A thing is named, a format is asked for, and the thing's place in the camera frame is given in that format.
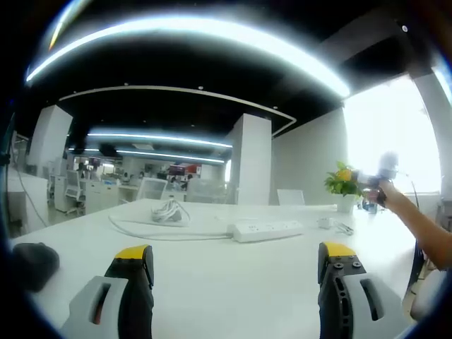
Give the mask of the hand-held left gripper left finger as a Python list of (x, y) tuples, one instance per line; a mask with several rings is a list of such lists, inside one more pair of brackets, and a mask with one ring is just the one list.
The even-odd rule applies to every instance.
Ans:
[(120, 251), (103, 276), (92, 278), (71, 300), (63, 338), (151, 338), (153, 248)]

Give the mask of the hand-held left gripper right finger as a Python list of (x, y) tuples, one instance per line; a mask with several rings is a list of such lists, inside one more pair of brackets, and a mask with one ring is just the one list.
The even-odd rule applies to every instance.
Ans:
[(318, 284), (321, 338), (402, 338), (411, 327), (402, 299), (345, 245), (319, 244)]

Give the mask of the person's right hand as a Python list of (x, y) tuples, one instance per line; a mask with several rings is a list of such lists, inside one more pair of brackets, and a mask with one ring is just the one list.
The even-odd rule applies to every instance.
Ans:
[(388, 196), (391, 195), (392, 190), (392, 182), (386, 179), (380, 179), (364, 190), (364, 197), (372, 203), (377, 203), (380, 206), (385, 207)]

